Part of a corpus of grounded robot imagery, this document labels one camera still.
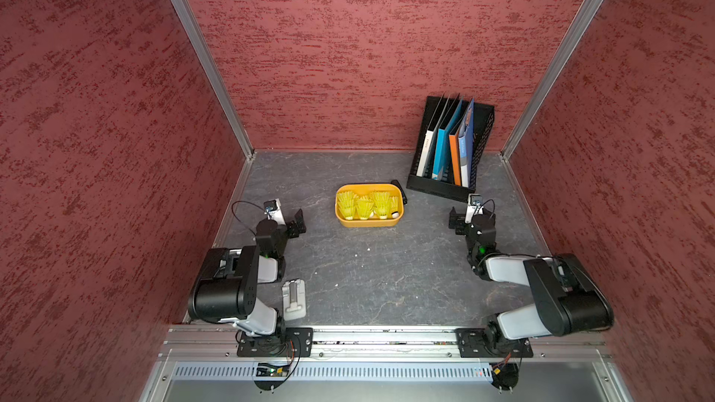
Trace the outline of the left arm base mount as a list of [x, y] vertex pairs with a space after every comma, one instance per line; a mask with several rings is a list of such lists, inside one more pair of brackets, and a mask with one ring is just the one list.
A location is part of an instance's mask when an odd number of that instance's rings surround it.
[[242, 332], [236, 341], [238, 357], [285, 357], [287, 359], [311, 356], [314, 329], [306, 327], [283, 328], [266, 336], [251, 337]]

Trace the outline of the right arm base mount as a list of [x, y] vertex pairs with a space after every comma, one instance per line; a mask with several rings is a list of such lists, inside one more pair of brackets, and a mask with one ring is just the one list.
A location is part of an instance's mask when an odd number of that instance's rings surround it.
[[526, 339], [508, 340], [494, 326], [485, 329], [461, 328], [454, 331], [462, 358], [532, 358], [534, 352]]

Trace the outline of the yellow plastic storage box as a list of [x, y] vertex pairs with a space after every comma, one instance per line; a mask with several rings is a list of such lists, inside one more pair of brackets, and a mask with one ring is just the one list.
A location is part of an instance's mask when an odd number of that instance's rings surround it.
[[[372, 198], [372, 193], [374, 192], [389, 192], [391, 194], [391, 197], [394, 197], [395, 195], [397, 197], [400, 197], [402, 199], [402, 203], [400, 204], [400, 217], [398, 219], [392, 219], [391, 215], [385, 219], [381, 220], [377, 217], [377, 215], [372, 212], [372, 217], [368, 219], [367, 221], [361, 221], [357, 213], [355, 214], [355, 218], [353, 221], [346, 221], [338, 208], [337, 205], [337, 194], [340, 192], [344, 191], [353, 191], [358, 197], [362, 197], [363, 195], [368, 195], [368, 197]], [[337, 217], [338, 221], [340, 221], [341, 225], [344, 225], [344, 227], [348, 228], [387, 228], [387, 227], [393, 227], [398, 224], [398, 222], [402, 219], [404, 215], [404, 210], [405, 210], [405, 204], [406, 204], [406, 196], [404, 195], [402, 189], [400, 186], [398, 186], [397, 182], [391, 182], [390, 184], [348, 184], [344, 185], [341, 188], [338, 189], [336, 195], [335, 195], [335, 203], [334, 203], [334, 210], [335, 210], [335, 216]]]

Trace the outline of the yellow shuttlecock seven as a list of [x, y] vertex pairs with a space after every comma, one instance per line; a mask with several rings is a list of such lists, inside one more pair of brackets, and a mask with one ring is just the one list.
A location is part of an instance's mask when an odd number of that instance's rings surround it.
[[374, 212], [374, 201], [368, 195], [359, 197], [356, 201], [357, 217], [361, 221], [367, 221], [372, 217], [372, 212]]

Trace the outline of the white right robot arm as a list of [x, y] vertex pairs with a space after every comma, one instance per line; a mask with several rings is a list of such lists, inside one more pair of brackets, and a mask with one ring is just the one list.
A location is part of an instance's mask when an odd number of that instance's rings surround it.
[[472, 271], [485, 281], [528, 288], [534, 300], [489, 318], [485, 337], [491, 347], [613, 327], [612, 306], [575, 255], [502, 253], [496, 245], [495, 214], [488, 210], [465, 216], [463, 227]]

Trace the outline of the yellow shuttlecock one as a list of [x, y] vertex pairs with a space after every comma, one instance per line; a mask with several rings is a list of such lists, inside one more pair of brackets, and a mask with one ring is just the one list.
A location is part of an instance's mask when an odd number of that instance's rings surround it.
[[372, 193], [374, 213], [381, 220], [387, 219], [392, 213], [392, 197], [389, 192]]

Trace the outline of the yellow shuttlecock two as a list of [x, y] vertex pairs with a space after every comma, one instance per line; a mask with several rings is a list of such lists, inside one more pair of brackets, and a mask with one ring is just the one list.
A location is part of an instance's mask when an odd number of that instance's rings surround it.
[[346, 221], [353, 221], [356, 214], [359, 198], [353, 191], [344, 191], [337, 194], [337, 205], [342, 217]]

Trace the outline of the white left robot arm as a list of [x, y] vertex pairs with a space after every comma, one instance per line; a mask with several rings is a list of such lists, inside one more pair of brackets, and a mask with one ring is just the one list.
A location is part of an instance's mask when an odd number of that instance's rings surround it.
[[232, 325], [250, 339], [289, 342], [279, 311], [258, 298], [258, 287], [284, 277], [288, 241], [306, 232], [303, 212], [279, 221], [277, 214], [257, 224], [253, 245], [210, 249], [188, 298], [191, 320]]

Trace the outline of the yellow shuttlecock three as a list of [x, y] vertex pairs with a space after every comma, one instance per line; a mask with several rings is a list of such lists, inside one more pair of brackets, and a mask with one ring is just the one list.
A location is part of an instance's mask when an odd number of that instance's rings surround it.
[[400, 204], [402, 203], [402, 199], [400, 197], [397, 197], [396, 195], [394, 197], [390, 197], [390, 215], [392, 219], [398, 219], [400, 217]]

